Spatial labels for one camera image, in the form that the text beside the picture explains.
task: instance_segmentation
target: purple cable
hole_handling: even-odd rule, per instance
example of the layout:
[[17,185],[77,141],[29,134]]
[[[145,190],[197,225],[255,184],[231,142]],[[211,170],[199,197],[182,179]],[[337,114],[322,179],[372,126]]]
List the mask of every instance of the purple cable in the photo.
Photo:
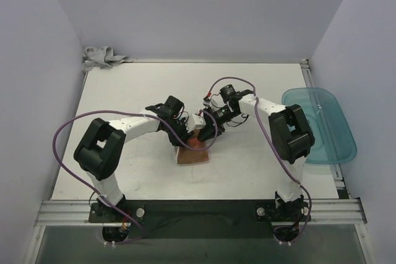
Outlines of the purple cable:
[[[214,86],[215,86],[219,81],[225,80],[225,79],[240,80],[240,81],[242,81],[242,82],[245,82],[245,83],[249,84],[249,85],[253,88],[253,95],[256,96],[256,87],[255,87],[251,82],[249,82],[249,81],[247,81],[247,80],[244,80],[244,79],[240,79],[239,77],[222,77],[222,78],[218,79],[218,80],[217,80],[216,82],[214,82],[213,85],[210,87],[209,94],[212,92],[212,89],[214,88]],[[292,244],[292,243],[296,242],[297,239],[300,238],[300,236],[302,235],[302,233],[303,233],[303,232],[305,231],[305,229],[306,229],[306,226],[307,226],[308,220],[309,220],[309,216],[311,215],[311,210],[312,210],[312,198],[311,198],[311,195],[309,194],[309,192],[307,191],[307,189],[301,184],[301,182],[300,182],[299,180],[297,180],[297,179],[290,173],[289,169],[287,169],[287,167],[286,167],[286,165],[284,164],[283,160],[282,160],[281,157],[279,156],[277,149],[274,147],[274,145],[273,145],[273,143],[272,143],[272,141],[271,141],[271,138],[269,137],[269,135],[268,135],[268,133],[267,133],[267,131],[266,131],[266,129],[265,129],[265,127],[264,127],[262,121],[261,121],[261,118],[260,118],[259,108],[258,108],[258,106],[259,106],[259,100],[260,100],[260,99],[259,99],[258,97],[256,97],[256,103],[255,103],[255,105],[254,105],[254,114],[256,115],[256,119],[257,119],[257,121],[258,121],[258,123],[259,123],[259,126],[260,126],[260,128],[261,128],[261,131],[262,131],[262,133],[264,134],[265,139],[267,140],[268,144],[270,145],[271,150],[273,151],[273,153],[274,153],[275,157],[277,158],[277,160],[278,160],[280,166],[282,167],[283,171],[287,174],[287,176],[288,176],[293,182],[295,182],[296,184],[298,184],[299,187],[307,194],[308,201],[309,201],[309,208],[308,208],[308,214],[307,214],[306,220],[305,220],[304,225],[303,225],[303,227],[301,228],[299,234],[298,234],[292,241],[290,241],[290,243]],[[285,227],[284,227],[284,226],[276,227],[276,228],[274,229],[274,232],[275,232],[276,230],[280,229],[280,228],[285,228]],[[280,241],[275,235],[273,235],[273,237],[274,237],[277,241],[279,241],[279,243],[281,243],[281,244],[288,244],[288,242]]]
[[[206,151],[207,149],[209,149],[216,141],[217,138],[217,132],[218,132],[218,127],[217,127],[217,123],[215,118],[209,114],[207,111],[202,111],[204,114],[206,114],[212,121],[213,124],[215,126],[215,136],[213,138],[213,141],[210,143],[209,146],[207,146],[206,148],[192,148],[190,146],[188,146],[187,144],[185,144],[180,138],[179,136],[176,134],[176,132],[172,129],[172,127],[165,122],[163,119],[153,116],[151,114],[136,114],[136,113],[125,113],[122,111],[112,111],[112,110],[100,110],[100,111],[90,111],[87,113],[83,113],[80,114],[76,117],[73,117],[71,120],[65,122],[64,124],[62,124],[57,131],[54,134],[53,140],[52,140],[52,151],[53,154],[55,156],[56,161],[59,163],[59,165],[67,172],[69,173],[72,177],[74,177],[75,179],[77,179],[78,181],[80,181],[81,183],[83,183],[84,185],[86,185],[88,188],[90,188],[91,190],[93,190],[99,197],[101,197],[101,199],[107,204],[109,205],[111,208],[113,208],[114,210],[116,210],[118,213],[122,214],[123,216],[125,216],[129,221],[131,221],[132,223],[134,223],[141,231],[144,232],[143,227],[130,215],[128,215],[127,213],[125,213],[124,211],[122,211],[121,209],[119,209],[118,207],[116,207],[115,205],[113,205],[107,198],[103,197],[102,194],[91,184],[89,184],[88,182],[86,182],[85,180],[83,180],[81,177],[79,177],[78,175],[76,175],[74,172],[72,172],[65,164],[63,164],[61,158],[58,155],[58,152],[56,150],[56,140],[58,138],[59,133],[63,130],[63,128],[65,128],[67,125],[73,123],[75,120],[81,119],[82,117],[87,117],[87,116],[91,116],[92,114],[120,114],[122,116],[131,116],[131,117],[149,117],[151,119],[156,119],[159,120],[160,122],[162,122],[167,128],[169,128],[170,132],[176,137],[176,139],[186,148],[193,150],[193,151]],[[131,243],[133,241],[137,241],[139,239],[143,238],[143,236],[139,236],[133,239],[128,239],[126,241],[123,242],[118,242],[117,244],[128,244]]]

